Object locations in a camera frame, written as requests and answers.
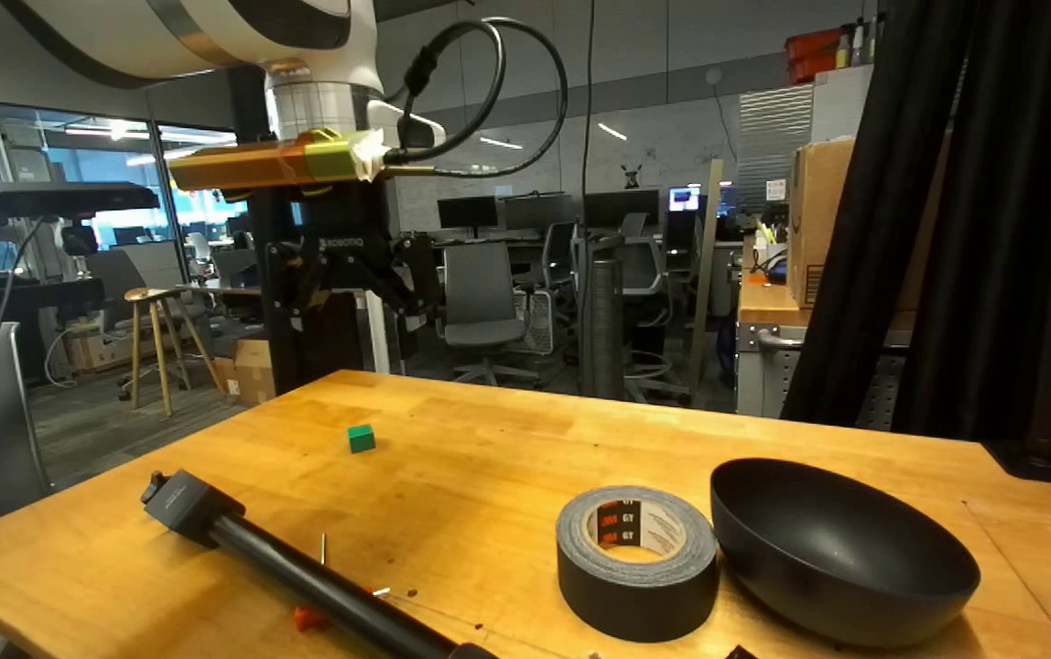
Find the wooden table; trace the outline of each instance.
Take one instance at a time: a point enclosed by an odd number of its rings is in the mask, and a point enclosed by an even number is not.
[[[372,426],[378,449],[347,452],[347,426]],[[341,626],[296,634],[277,584],[141,513],[151,472],[186,470],[307,554],[329,532],[341,575],[497,656],[834,656],[727,582],[710,621],[665,643],[602,637],[561,601],[565,500],[644,483],[710,513],[707,474],[727,456],[834,470],[970,544],[980,589],[914,656],[1051,656],[1051,485],[1003,474],[974,444],[378,374],[334,374],[2,516],[0,626],[87,659],[368,656]]]

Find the duct tape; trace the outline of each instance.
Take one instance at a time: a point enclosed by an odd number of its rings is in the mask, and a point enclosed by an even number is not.
[[[569,498],[556,518],[556,554],[568,609],[612,637],[668,640],[712,609],[712,532],[662,492],[601,485]]]

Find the black plastic bowl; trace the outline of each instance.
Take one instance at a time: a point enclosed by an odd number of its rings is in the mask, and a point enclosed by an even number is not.
[[[793,460],[717,463],[710,516],[727,575],[838,643],[919,643],[959,614],[980,577],[965,544],[919,509]]]

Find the small green block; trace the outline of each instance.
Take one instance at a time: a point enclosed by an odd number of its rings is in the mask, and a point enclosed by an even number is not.
[[[372,449],[378,448],[378,437],[368,426],[347,426],[347,449],[351,452],[361,452],[361,449]]]

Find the stool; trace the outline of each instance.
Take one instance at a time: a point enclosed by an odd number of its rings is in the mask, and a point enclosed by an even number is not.
[[[167,357],[164,357],[164,344],[161,344],[161,327],[164,327],[167,349],[175,354],[178,379],[183,379],[183,389],[190,389],[186,354],[183,354],[178,332],[175,332],[172,316],[167,316],[167,299],[178,299],[178,296],[183,296],[178,290],[129,290],[123,294],[123,304],[132,308],[132,329],[129,329],[132,332],[129,337],[129,401],[132,405],[135,405],[135,389],[139,389],[139,368],[141,368],[141,322],[151,322],[151,332],[153,332],[161,413],[172,413],[172,405],[167,405]],[[175,308],[183,316],[183,329],[190,332],[190,340],[206,363],[208,379],[223,393],[220,374],[208,363],[208,350],[206,350],[206,344],[190,322],[186,304],[178,299]]]

